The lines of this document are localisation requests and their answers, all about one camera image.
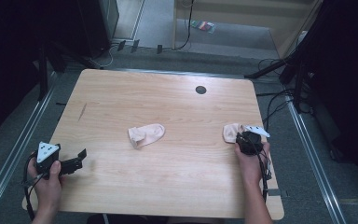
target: person's right arm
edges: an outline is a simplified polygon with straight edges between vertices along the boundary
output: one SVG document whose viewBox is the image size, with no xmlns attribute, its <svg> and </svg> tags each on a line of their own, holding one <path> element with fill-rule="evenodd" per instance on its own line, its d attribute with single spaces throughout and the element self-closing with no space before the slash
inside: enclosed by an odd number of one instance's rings
<svg viewBox="0 0 358 224">
<path fill-rule="evenodd" d="M 263 143 L 266 154 L 269 154 L 269 143 Z M 261 180 L 260 163 L 257 156 L 248 156 L 241 153 L 240 146 L 235 144 L 235 153 L 239 159 L 242 182 L 245 194 L 245 220 L 246 224 L 272 223 L 269 210 L 264 202 L 259 186 Z"/>
</svg>

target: gray carpet floor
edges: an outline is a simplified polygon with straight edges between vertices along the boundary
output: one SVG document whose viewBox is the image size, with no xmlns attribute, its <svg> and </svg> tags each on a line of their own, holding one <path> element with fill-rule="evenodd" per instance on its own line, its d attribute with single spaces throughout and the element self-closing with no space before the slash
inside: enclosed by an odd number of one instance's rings
<svg viewBox="0 0 358 224">
<path fill-rule="evenodd" d="M 131 48 L 122 51 L 112 50 L 113 62 L 104 69 L 143 69 L 155 71 L 175 71 L 203 73 L 205 76 L 243 78 L 258 70 L 259 60 L 241 57 L 215 56 L 207 54 L 164 51 L 157 54 L 155 49 L 138 49 L 131 53 Z M 102 56 L 103 62 L 109 62 L 109 54 Z M 40 141 L 48 142 L 58 123 L 60 115 L 76 84 L 80 72 L 84 69 L 75 62 L 69 62 L 65 73 L 59 75 L 58 83 L 48 103 L 45 113 L 16 166 L 3 195 L 0 197 L 0 223 L 27 223 L 28 215 L 21 208 L 23 192 L 20 185 L 23 164 L 26 157 L 35 150 Z M 278 92 L 282 85 L 278 75 L 268 74 L 254 81 L 256 93 Z M 0 128 L 0 171 L 7 156 L 17 141 L 27 119 L 36 105 L 38 87 L 36 86 L 23 99 L 22 103 L 7 118 Z M 258 97 L 262 117 L 267 116 L 267 106 L 272 96 Z M 284 102 L 278 97 L 272 108 Z M 351 163 L 337 163 L 329 157 L 324 138 L 321 136 L 316 120 L 311 115 L 301 115 L 307 124 L 315 148 L 321 159 L 329 180 L 341 201 L 342 210 L 348 223 L 358 223 L 358 168 Z M 285 216 L 276 223 L 332 223 L 307 154 L 299 138 L 298 131 L 288 108 L 277 112 L 269 123 L 271 137 L 271 156 L 278 184 L 285 194 L 282 197 Z M 57 223 L 86 223 L 90 214 L 59 213 Z M 242 220 L 228 219 L 226 223 L 238 224 Z"/>
</svg>

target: person's left hand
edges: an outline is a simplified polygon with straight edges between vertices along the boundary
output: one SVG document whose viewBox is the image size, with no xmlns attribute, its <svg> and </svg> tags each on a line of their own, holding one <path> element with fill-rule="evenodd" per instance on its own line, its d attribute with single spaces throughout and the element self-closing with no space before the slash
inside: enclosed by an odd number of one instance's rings
<svg viewBox="0 0 358 224">
<path fill-rule="evenodd" d="M 31 177 L 37 176 L 34 164 L 35 158 L 32 158 L 28 164 L 28 174 Z M 38 206 L 33 223 L 52 223 L 54 220 L 60 207 L 62 194 L 62 184 L 59 178 L 60 170 L 61 163 L 59 161 L 53 162 L 50 168 L 49 179 L 42 178 L 34 186 Z"/>
</svg>

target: black round hole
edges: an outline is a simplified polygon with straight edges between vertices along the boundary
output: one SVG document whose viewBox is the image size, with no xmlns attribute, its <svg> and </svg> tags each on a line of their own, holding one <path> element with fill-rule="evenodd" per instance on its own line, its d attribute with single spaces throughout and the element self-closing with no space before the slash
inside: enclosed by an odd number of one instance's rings
<svg viewBox="0 0 358 224">
<path fill-rule="evenodd" d="M 198 86 L 198 87 L 196 87 L 196 92 L 198 94 L 204 94 L 206 92 L 206 88 L 203 86 Z"/>
</svg>

